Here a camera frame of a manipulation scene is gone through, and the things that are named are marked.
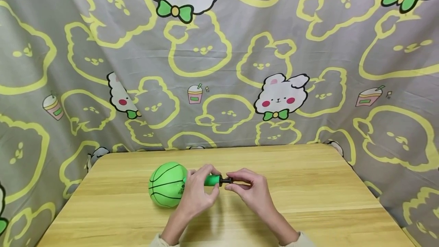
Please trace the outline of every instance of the drink cup illustration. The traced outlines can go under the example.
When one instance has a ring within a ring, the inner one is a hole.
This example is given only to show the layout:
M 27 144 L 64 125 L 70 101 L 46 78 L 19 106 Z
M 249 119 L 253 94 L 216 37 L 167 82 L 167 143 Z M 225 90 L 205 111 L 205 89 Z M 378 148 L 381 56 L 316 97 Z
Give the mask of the drink cup illustration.
M 379 97 L 381 97 L 381 95 L 383 94 L 382 89 L 384 87 L 385 86 L 382 85 L 378 88 L 372 88 L 366 91 L 362 91 L 358 95 L 357 103 L 355 106 L 372 106 L 373 103 L 375 103 L 376 100 L 379 99 Z
M 201 83 L 199 85 L 192 85 L 187 90 L 187 96 L 190 104 L 201 103 L 201 98 L 203 96 L 203 88 L 201 88 Z
M 56 120 L 60 120 L 64 116 L 64 110 L 61 107 L 61 103 L 54 95 L 50 95 L 44 99 L 43 109 L 45 109 L 46 112 Z

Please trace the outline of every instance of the black pump nozzle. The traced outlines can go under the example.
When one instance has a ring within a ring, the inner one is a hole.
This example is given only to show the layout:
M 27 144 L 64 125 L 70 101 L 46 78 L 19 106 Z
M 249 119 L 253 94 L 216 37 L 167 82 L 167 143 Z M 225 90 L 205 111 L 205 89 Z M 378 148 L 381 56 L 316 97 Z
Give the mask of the black pump nozzle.
M 223 176 L 220 175 L 219 182 L 219 186 L 222 187 L 223 183 L 233 183 L 233 178 L 223 178 Z

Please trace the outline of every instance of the cartoon pattern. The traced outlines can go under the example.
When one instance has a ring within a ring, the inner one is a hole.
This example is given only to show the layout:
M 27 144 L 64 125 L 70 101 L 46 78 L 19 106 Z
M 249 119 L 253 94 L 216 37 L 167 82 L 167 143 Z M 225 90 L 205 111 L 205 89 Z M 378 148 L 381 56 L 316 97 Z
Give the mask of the cartoon pattern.
M 0 0 L 0 242 L 35 246 L 110 152 L 326 143 L 439 246 L 438 4 Z

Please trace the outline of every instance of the green basketball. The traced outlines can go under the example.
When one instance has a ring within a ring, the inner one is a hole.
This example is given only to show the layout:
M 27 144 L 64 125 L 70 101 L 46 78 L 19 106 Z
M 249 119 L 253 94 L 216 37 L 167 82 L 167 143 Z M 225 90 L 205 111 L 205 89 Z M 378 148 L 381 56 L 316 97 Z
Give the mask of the green basketball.
M 168 162 L 157 168 L 148 183 L 149 196 L 158 206 L 175 207 L 184 190 L 187 170 L 176 162 Z

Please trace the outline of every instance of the wooden table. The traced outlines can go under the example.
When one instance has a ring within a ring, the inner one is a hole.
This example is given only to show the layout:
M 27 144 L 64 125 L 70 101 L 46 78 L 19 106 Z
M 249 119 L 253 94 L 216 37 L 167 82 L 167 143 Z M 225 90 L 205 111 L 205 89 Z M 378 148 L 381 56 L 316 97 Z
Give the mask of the wooden table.
M 38 247 L 148 246 L 171 213 L 154 206 L 148 179 L 168 161 L 188 169 L 211 163 L 223 173 L 246 167 L 265 175 L 277 209 L 317 247 L 413 247 L 350 166 L 325 144 L 105 155 Z M 181 242 L 182 247 L 277 246 L 240 198 L 223 189 Z

